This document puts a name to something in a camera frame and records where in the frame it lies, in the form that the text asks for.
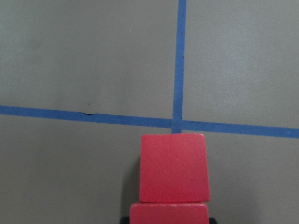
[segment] blue line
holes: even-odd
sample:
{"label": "blue line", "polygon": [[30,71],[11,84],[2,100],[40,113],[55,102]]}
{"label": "blue line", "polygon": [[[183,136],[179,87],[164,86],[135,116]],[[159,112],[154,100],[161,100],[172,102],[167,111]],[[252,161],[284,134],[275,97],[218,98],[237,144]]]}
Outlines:
{"label": "blue line", "polygon": [[34,118],[48,118],[59,120],[73,120],[104,124],[132,125],[145,127],[171,128],[171,119],[145,118],[109,114],[84,114],[81,112],[24,108],[15,106],[1,106],[0,114]]}
{"label": "blue line", "polygon": [[176,44],[176,65],[174,77],[172,133],[181,133],[183,114],[183,88],[184,88],[184,51],[185,51],[185,25],[186,25],[186,0],[178,1],[178,24]]}
{"label": "blue line", "polygon": [[223,124],[223,123],[183,120],[182,129],[202,131],[202,132],[249,134],[249,135],[299,139],[299,129],[297,128],[237,125],[237,124]]}

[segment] red block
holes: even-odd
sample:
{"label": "red block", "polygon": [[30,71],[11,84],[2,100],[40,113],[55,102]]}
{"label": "red block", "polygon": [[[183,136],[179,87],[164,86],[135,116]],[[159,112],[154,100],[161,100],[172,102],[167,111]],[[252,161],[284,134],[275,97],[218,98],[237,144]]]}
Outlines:
{"label": "red block", "polygon": [[207,206],[201,203],[135,203],[130,224],[208,224]]}
{"label": "red block", "polygon": [[142,136],[141,202],[186,203],[207,202],[209,199],[204,135]]}

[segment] blue tape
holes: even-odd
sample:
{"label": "blue tape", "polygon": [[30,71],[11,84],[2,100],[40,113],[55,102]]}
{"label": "blue tape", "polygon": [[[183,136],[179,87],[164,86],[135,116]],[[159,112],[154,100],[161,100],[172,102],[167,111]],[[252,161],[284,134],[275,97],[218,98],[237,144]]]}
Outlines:
{"label": "blue tape", "polygon": [[299,139],[299,129],[254,125],[223,124],[202,121],[182,121],[182,129],[201,132],[248,134],[281,138]]}
{"label": "blue tape", "polygon": [[59,120],[73,120],[104,124],[132,125],[145,127],[171,128],[171,119],[145,118],[109,114],[84,114],[81,112],[45,110],[15,106],[1,106],[0,114],[34,118],[48,118]]}
{"label": "blue tape", "polygon": [[186,0],[178,1],[178,24],[176,44],[176,64],[174,77],[172,133],[181,133],[184,93],[184,51],[185,51]]}

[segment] red square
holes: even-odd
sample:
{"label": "red square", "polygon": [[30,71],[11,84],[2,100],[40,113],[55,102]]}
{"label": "red square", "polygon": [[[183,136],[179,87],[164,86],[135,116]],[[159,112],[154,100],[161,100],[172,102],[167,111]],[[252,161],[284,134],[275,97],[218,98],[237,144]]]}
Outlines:
{"label": "red square", "polygon": [[130,224],[208,224],[207,206],[201,203],[135,203]]}
{"label": "red square", "polygon": [[143,135],[140,201],[206,202],[210,199],[205,136]]}

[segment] red cube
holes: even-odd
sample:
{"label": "red cube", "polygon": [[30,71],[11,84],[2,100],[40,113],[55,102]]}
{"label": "red cube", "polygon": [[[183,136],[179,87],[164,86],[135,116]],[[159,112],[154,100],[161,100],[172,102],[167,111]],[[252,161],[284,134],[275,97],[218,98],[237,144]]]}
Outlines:
{"label": "red cube", "polygon": [[140,201],[207,202],[210,199],[206,143],[202,134],[143,135]]}
{"label": "red cube", "polygon": [[208,224],[208,210],[201,203],[134,203],[130,224]]}

